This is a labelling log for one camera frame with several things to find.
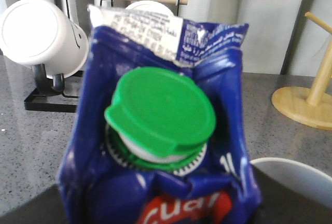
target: bottle cap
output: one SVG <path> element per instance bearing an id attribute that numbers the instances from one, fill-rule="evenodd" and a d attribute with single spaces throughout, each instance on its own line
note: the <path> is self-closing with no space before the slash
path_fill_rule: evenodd
<path id="1" fill-rule="evenodd" d="M 211 102 L 190 78 L 156 67 L 121 77 L 105 119 L 132 153 L 156 163 L 198 154 L 216 125 Z"/>

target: black surface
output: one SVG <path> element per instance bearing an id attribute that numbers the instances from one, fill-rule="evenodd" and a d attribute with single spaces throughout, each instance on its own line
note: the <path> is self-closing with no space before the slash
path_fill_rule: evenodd
<path id="1" fill-rule="evenodd" d="M 55 185 L 0 218 L 1 224 L 68 224 Z"/>
<path id="2" fill-rule="evenodd" d="M 263 201 L 248 224 L 329 224 L 332 209 L 292 192 L 254 168 Z M 0 217 L 1 224 L 67 224 L 54 185 L 33 200 Z"/>

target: wooden mug tree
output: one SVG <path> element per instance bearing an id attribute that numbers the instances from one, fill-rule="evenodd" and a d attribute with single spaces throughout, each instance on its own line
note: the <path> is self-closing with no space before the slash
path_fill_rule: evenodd
<path id="1" fill-rule="evenodd" d="M 328 26 L 314 14 L 307 18 L 332 34 Z M 332 39 L 326 49 L 311 89 L 302 87 L 279 88 L 272 95 L 272 104 L 285 116 L 310 127 L 332 130 L 332 96 L 325 93 L 332 76 Z"/>

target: white mug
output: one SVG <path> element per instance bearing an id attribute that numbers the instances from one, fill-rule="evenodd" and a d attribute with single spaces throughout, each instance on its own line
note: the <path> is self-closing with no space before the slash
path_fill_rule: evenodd
<path id="1" fill-rule="evenodd" d="M 284 158 L 258 158 L 251 164 L 288 189 L 332 208 L 332 177 L 322 171 Z"/>
<path id="2" fill-rule="evenodd" d="M 166 5 L 151 0 L 137 1 L 127 6 L 126 9 L 153 11 L 165 14 L 167 16 L 174 15 L 173 12 Z"/>
<path id="3" fill-rule="evenodd" d="M 88 39 L 56 5 L 20 0 L 0 17 L 0 48 L 12 61 L 30 67 L 44 64 L 47 78 L 69 77 L 85 63 Z"/>

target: granite countertop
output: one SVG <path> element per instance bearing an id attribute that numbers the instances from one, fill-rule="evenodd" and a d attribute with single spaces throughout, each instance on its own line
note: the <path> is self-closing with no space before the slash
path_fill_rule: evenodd
<path id="1" fill-rule="evenodd" d="M 32 72 L 0 56 L 0 73 L 1 215 L 54 184 L 75 114 L 25 110 L 23 101 L 35 88 Z M 294 122 L 270 100 L 277 88 L 310 87 L 312 81 L 312 77 L 243 73 L 245 138 L 251 159 L 294 159 L 332 176 L 332 131 Z M 79 82 L 69 81 L 66 94 L 77 95 Z M 327 92 L 332 94 L 332 85 Z"/>

